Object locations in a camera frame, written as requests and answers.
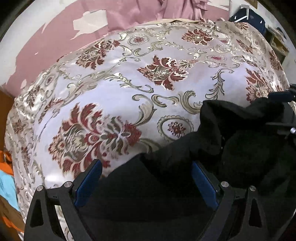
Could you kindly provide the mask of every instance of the red floral pattern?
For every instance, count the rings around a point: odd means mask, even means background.
[[[247,60],[247,59],[245,59],[245,58],[244,58],[244,61],[245,61],[248,65],[253,66],[253,67],[257,67],[257,68],[258,68],[258,65],[257,65],[256,63],[251,62],[251,61],[249,61],[249,60]]]
[[[249,25],[247,23],[234,23],[234,25],[236,27],[238,27],[240,30],[248,30],[249,29]]]
[[[204,18],[200,18],[200,22],[198,22],[198,25],[201,25],[201,26],[204,26],[204,27],[207,27],[207,28],[211,28],[211,26],[209,26],[207,20],[204,19]]]
[[[21,153],[22,153],[22,162],[24,164],[24,168],[26,170],[26,173],[29,173],[28,166],[30,165],[31,158],[30,158],[28,147],[21,147]]]
[[[211,59],[214,59],[214,60],[221,60],[221,59],[222,59],[222,58],[219,57],[219,56],[211,56],[210,58],[211,58]]]
[[[224,43],[224,44],[228,44],[229,43],[229,41],[228,40],[225,40],[225,39],[221,39],[220,40],[222,43]]]
[[[35,98],[40,90],[39,85],[35,85],[29,92],[28,97],[26,99],[26,103],[29,105],[30,108],[34,107]]]
[[[65,55],[62,55],[61,57],[59,57],[58,59],[57,59],[57,62],[59,62],[59,60],[62,58],[62,57],[64,57]]]
[[[135,43],[141,43],[141,42],[143,42],[145,39],[144,38],[142,38],[142,37],[135,37],[134,39],[133,39],[133,42],[135,42]]]
[[[52,108],[53,106],[55,106],[56,104],[61,103],[62,100],[61,99],[51,99],[50,102],[45,106],[44,110],[42,111],[39,119],[38,119],[38,123],[40,124],[41,121],[43,120],[44,116],[46,115],[46,113],[50,110],[50,108]]]
[[[128,147],[139,141],[142,132],[133,124],[124,124],[119,116],[109,121],[103,110],[94,111],[96,106],[90,103],[80,111],[76,104],[48,148],[63,174],[72,172],[75,178],[96,158],[108,168],[111,158],[128,154]]]
[[[241,40],[237,39],[238,44],[247,52],[253,54],[253,48],[245,45]]]
[[[269,55],[270,55],[271,67],[275,70],[282,70],[283,71],[283,67],[281,66],[281,63],[280,63],[278,57],[276,56],[275,52],[273,50],[271,50],[271,51],[269,51]]]
[[[168,131],[170,131],[172,135],[178,138],[185,135],[185,130],[186,128],[183,127],[182,123],[171,122],[170,124],[168,124]]]
[[[260,46],[260,42],[257,39],[254,39],[254,44],[259,47]]]
[[[48,85],[52,81],[53,77],[49,76],[45,82],[46,85]]]
[[[26,124],[22,124],[22,121],[20,119],[12,124],[12,128],[15,134],[23,132],[25,126]]]
[[[267,80],[260,76],[257,71],[251,71],[246,69],[249,76],[247,76],[248,87],[246,87],[247,100],[252,103],[256,98],[267,97],[268,93],[273,91],[284,91],[283,86],[276,86],[276,90],[267,82]]]
[[[196,28],[193,31],[188,30],[188,33],[185,33],[182,36],[182,39],[191,42],[194,44],[202,44],[202,45],[208,45],[208,42],[213,40],[214,38],[207,34],[205,31],[202,31],[201,29]]]
[[[195,61],[162,58],[159,60],[157,56],[153,57],[153,64],[147,65],[145,68],[137,69],[146,78],[153,81],[156,85],[162,85],[165,89],[173,90],[172,81],[180,81],[187,78],[188,68],[192,68]]]
[[[120,43],[117,40],[101,40],[96,43],[93,47],[90,47],[84,51],[76,61],[76,64],[83,66],[84,68],[91,67],[96,69],[96,65],[101,65],[104,63],[103,58],[106,57],[106,54],[117,47]]]

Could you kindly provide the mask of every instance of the bedspread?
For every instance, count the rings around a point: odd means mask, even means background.
[[[95,158],[107,176],[196,131],[205,99],[245,107],[287,87],[272,48],[247,23],[140,25],[62,56],[8,115],[5,143],[22,215],[38,185],[61,186]]]

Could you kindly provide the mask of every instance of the peeling paint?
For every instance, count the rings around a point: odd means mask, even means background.
[[[59,0],[52,1],[55,4],[59,4]],[[18,96],[20,94],[23,79],[26,79],[27,85],[31,84],[42,70],[48,69],[62,55],[80,49],[82,46],[108,33],[108,26],[106,25],[94,33],[82,34],[70,40],[78,32],[73,28],[73,20],[75,18],[81,18],[83,13],[88,10],[82,6],[83,1],[77,0],[67,6],[50,21],[43,32],[43,26],[41,26],[32,36],[30,35],[31,27],[36,26],[31,24],[31,22],[34,22],[35,15],[38,15],[40,21],[43,21],[40,15],[45,15],[44,11],[47,8],[41,8],[39,6],[38,11],[35,11],[31,15],[28,15],[26,11],[23,12],[26,14],[19,16],[22,23],[18,21],[17,25],[13,23],[10,27],[10,34],[7,32],[4,36],[6,40],[3,39],[0,42],[0,65],[3,67],[0,84],[6,83],[3,88],[12,96]],[[22,38],[15,38],[16,33],[21,35]]]
[[[59,13],[79,0],[35,0],[17,17],[0,42],[1,83],[7,83],[16,71],[16,57],[30,38],[44,25],[43,30]]]
[[[210,6],[224,9],[226,11],[229,10],[229,7],[226,7],[229,6],[229,0],[209,0],[207,4]]]
[[[20,88],[22,89],[22,88],[26,87],[26,85],[27,85],[27,80],[24,79],[24,80],[22,81],[22,84],[20,85]]]
[[[87,11],[83,13],[81,18],[73,20],[74,30],[79,31],[74,38],[81,34],[91,34],[107,24],[106,10],[98,10],[95,12]]]

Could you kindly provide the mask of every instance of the orange cloth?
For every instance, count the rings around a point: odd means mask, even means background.
[[[13,176],[12,159],[9,152],[0,151],[0,170]]]
[[[7,240],[21,241],[17,230],[6,226],[2,217],[0,217],[0,232]]]
[[[9,152],[0,151],[0,170],[13,176],[12,159]],[[0,196],[0,218],[8,228],[24,232],[25,223],[22,215],[2,196]]]

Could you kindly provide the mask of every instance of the bed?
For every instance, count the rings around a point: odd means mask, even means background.
[[[213,21],[228,19],[230,13],[229,0],[214,0],[208,4],[207,0],[177,3],[151,0],[149,4],[144,0],[14,1],[19,5],[0,29],[0,65],[4,66],[0,89],[13,97],[60,56],[84,48],[110,32],[163,18],[199,20],[202,14]],[[22,38],[16,39],[16,33]]]
[[[196,131],[203,100],[245,107],[288,86],[272,48],[247,23],[139,25],[61,56],[8,114],[5,144],[24,221],[37,186],[72,181],[95,158],[107,176]]]

